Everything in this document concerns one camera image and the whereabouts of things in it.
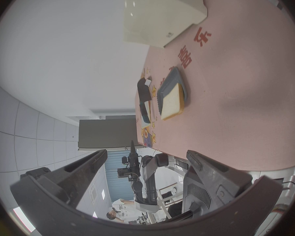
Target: person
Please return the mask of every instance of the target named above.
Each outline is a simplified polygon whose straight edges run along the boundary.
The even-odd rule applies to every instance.
[[[162,194],[162,198],[165,199],[175,194],[176,194],[176,188],[174,187],[171,191],[165,194]],[[169,214],[172,216],[172,214],[174,215],[179,211],[179,206],[177,206],[177,204],[173,204],[169,207],[169,210],[171,211],[169,212]],[[124,199],[118,199],[114,201],[113,207],[106,214],[106,217],[108,219],[115,220],[115,222],[119,222],[119,223],[125,223],[129,221],[137,220],[138,217],[140,216],[142,216],[142,212],[136,209],[134,205],[134,201],[124,200]]]
[[[134,201],[124,199],[114,201],[113,207],[106,214],[108,219],[115,220],[119,223],[137,220],[140,216],[142,216],[142,212],[136,209]]]

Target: vent grille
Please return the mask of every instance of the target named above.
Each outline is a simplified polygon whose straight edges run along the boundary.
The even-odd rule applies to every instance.
[[[194,183],[190,183],[187,187],[187,195],[195,196],[197,199],[204,202],[208,209],[210,209],[211,198],[205,189],[195,185]]]

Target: red chinese character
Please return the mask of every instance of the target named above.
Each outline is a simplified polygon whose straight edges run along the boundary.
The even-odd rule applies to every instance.
[[[187,49],[186,49],[186,46],[184,46],[182,49],[180,49],[180,53],[178,54],[178,57],[181,58],[185,55],[185,53],[187,53]]]
[[[204,34],[200,33],[201,30],[202,30],[202,27],[199,28],[199,30],[198,30],[196,36],[194,37],[193,41],[200,42],[200,46],[202,47],[202,41],[204,43],[208,42],[207,36],[210,37],[212,34],[208,33],[207,31]]]
[[[190,57],[191,53],[186,53],[185,56],[181,59],[182,63],[181,65],[186,69],[187,66],[191,63],[191,57]]]

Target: pink tablecloth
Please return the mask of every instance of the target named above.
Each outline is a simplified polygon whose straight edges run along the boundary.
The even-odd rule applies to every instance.
[[[240,170],[294,166],[295,26],[267,0],[204,1],[204,22],[165,49],[150,47],[146,57],[152,147],[181,158],[195,150]],[[178,57],[184,46],[191,58],[186,68]],[[154,93],[173,66],[189,98],[181,115],[163,121]],[[138,94],[135,103],[143,144]]]

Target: cable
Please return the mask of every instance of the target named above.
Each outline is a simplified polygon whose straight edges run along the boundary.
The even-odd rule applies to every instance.
[[[138,158],[139,158],[139,157],[141,157],[141,162],[140,162],[140,167],[139,167],[139,172],[140,172],[141,165],[142,165],[142,159],[143,159],[143,156],[139,155]]]

